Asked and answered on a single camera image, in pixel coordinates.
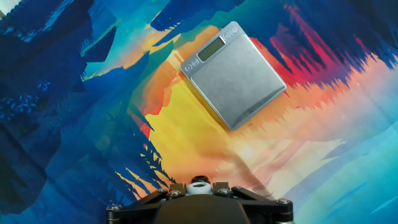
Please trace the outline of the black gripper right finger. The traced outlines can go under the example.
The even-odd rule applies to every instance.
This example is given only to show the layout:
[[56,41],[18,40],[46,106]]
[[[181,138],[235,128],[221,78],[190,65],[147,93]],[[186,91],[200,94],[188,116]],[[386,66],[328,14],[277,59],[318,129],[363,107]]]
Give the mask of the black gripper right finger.
[[241,186],[230,187],[227,182],[214,182],[213,195],[230,199],[239,208],[233,215],[243,215],[246,223],[294,223],[293,202],[286,198],[271,200]]

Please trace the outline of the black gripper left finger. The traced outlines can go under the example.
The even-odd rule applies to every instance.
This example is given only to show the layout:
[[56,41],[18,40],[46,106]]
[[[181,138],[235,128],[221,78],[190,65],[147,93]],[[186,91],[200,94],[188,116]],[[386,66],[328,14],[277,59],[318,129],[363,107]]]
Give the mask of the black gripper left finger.
[[162,203],[185,196],[186,184],[170,184],[158,189],[128,206],[112,204],[106,208],[105,224],[138,223],[143,218],[153,218]]

